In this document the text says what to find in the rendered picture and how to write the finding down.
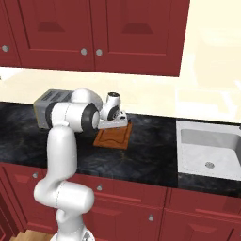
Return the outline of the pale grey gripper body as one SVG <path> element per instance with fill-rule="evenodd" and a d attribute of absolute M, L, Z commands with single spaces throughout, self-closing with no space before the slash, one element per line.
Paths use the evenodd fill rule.
<path fill-rule="evenodd" d="M 115 119 L 112 121 L 100 120 L 98 124 L 99 129 L 120 128 L 128 125 L 127 119 Z"/>

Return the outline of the brown wooden cutting board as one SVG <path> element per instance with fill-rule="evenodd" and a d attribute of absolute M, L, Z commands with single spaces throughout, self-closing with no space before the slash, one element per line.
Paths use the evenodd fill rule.
<path fill-rule="evenodd" d="M 102 129 L 98 132 L 93 145 L 96 147 L 126 150 L 131 131 L 131 122 L 125 127 Z"/>

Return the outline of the grey toaster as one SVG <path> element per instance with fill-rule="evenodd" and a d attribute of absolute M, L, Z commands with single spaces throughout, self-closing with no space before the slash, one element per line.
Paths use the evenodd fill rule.
<path fill-rule="evenodd" d="M 41 129 L 51 129 L 51 113 L 57 103 L 66 103 L 71 100 L 72 90 L 49 89 L 34 103 L 33 108 L 37 123 Z"/>

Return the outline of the red drawer front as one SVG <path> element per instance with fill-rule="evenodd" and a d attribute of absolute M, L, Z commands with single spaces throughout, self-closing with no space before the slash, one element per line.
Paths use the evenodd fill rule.
<path fill-rule="evenodd" d="M 241 222 L 241 198 L 172 188 L 169 209 Z"/>
<path fill-rule="evenodd" d="M 95 196 L 99 198 L 128 201 L 154 207 L 164 205 L 167 192 L 165 187 L 158 185 L 146 185 L 84 174 L 75 174 L 69 181 L 90 187 Z M 102 191 L 96 189 L 98 185 L 102 185 Z"/>

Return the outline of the white sink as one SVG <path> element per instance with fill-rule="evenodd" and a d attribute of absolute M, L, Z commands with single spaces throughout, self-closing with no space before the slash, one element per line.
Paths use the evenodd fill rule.
<path fill-rule="evenodd" d="M 178 171 L 241 181 L 241 127 L 176 121 Z"/>

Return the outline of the red base cupboard door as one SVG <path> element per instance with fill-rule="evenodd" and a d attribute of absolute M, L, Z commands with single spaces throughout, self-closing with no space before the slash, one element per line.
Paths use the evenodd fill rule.
<path fill-rule="evenodd" d="M 165 210 L 159 241 L 241 241 L 241 223 Z"/>
<path fill-rule="evenodd" d="M 158 241 L 161 218 L 161 208 L 103 198 L 83 215 L 96 241 Z"/>
<path fill-rule="evenodd" d="M 56 211 L 34 199 L 35 185 L 43 178 L 40 168 L 2 163 L 4 184 L 24 230 L 54 234 L 57 230 Z M 32 177 L 37 172 L 38 178 Z"/>

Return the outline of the red wall cupboard door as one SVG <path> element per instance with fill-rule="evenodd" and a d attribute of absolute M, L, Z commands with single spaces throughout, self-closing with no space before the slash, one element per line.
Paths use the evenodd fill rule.
<path fill-rule="evenodd" d="M 23 67 L 92 71 L 89 0 L 4 0 Z M 81 49 L 88 54 L 83 56 Z"/>
<path fill-rule="evenodd" d="M 180 74 L 190 0 L 90 0 L 98 72 Z M 96 56 L 102 49 L 103 55 Z"/>
<path fill-rule="evenodd" d="M 2 46 L 9 47 L 7 52 L 3 52 Z M 15 40 L 11 31 L 6 6 L 3 0 L 0 0 L 0 67 L 20 67 Z"/>

